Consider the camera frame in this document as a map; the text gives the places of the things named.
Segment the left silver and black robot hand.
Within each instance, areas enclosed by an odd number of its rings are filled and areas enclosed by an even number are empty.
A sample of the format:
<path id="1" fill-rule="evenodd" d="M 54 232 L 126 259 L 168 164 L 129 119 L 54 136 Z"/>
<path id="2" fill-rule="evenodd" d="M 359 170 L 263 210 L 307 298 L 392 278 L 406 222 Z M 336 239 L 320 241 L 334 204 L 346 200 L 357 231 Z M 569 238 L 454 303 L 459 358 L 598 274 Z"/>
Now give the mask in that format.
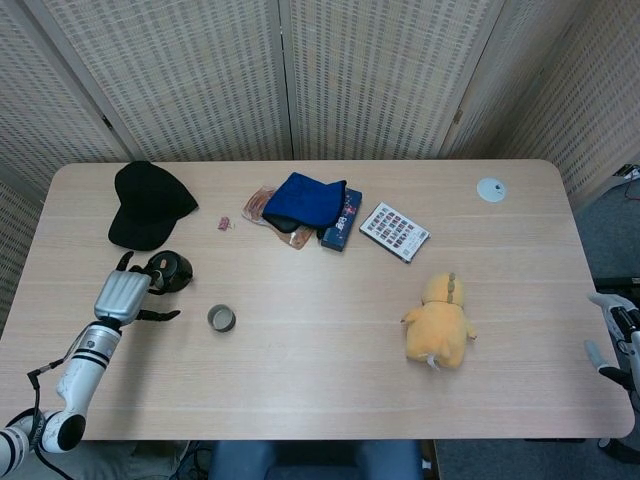
<path id="1" fill-rule="evenodd" d="M 129 250 L 109 274 L 94 304 L 94 315 L 102 322 L 117 324 L 116 329 L 135 320 L 170 321 L 181 311 L 156 312 L 142 304 L 148 294 L 161 296 L 173 292 L 174 279 L 180 273 L 181 256 L 165 250 L 154 255 L 141 267 L 128 267 L 134 252 Z"/>

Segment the right silver and black robot hand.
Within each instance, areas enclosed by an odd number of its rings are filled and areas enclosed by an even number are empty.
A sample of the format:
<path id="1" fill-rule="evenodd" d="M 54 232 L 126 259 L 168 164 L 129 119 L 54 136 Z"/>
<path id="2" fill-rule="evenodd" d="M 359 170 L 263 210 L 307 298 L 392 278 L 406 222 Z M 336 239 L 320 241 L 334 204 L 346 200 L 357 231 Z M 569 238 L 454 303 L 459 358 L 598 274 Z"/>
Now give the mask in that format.
<path id="1" fill-rule="evenodd" d="M 627 392 L 639 394 L 639 308 L 617 294 L 592 293 L 589 300 L 602 310 L 614 346 L 629 362 L 629 370 L 610 365 L 592 340 L 584 341 L 585 352 L 602 376 L 622 386 Z"/>

